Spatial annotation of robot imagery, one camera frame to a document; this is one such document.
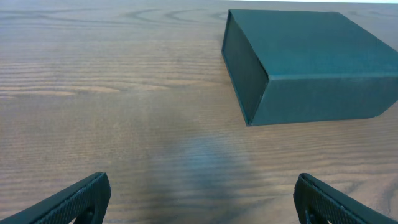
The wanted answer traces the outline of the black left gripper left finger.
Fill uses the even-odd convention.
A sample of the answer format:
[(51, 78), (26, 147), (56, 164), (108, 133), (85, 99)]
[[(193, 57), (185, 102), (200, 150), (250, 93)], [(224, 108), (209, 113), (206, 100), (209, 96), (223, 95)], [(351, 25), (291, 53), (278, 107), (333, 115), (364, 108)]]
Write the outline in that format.
[(1, 220), (2, 224), (102, 224), (111, 197), (106, 173), (96, 172)]

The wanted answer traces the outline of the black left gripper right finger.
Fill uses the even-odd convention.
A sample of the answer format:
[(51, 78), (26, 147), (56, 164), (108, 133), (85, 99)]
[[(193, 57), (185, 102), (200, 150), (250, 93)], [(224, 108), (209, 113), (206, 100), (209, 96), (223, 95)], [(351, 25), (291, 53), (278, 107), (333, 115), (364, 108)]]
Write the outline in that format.
[(301, 224), (397, 224), (307, 173), (299, 175), (293, 198)]

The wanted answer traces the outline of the dark green gift box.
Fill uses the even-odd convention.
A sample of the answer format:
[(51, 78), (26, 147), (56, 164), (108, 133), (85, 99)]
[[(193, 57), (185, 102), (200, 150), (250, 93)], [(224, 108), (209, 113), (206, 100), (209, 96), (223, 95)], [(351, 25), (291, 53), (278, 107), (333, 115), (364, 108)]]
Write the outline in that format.
[(397, 101), (397, 52), (338, 12), (231, 9), (221, 53), (249, 126), (373, 118)]

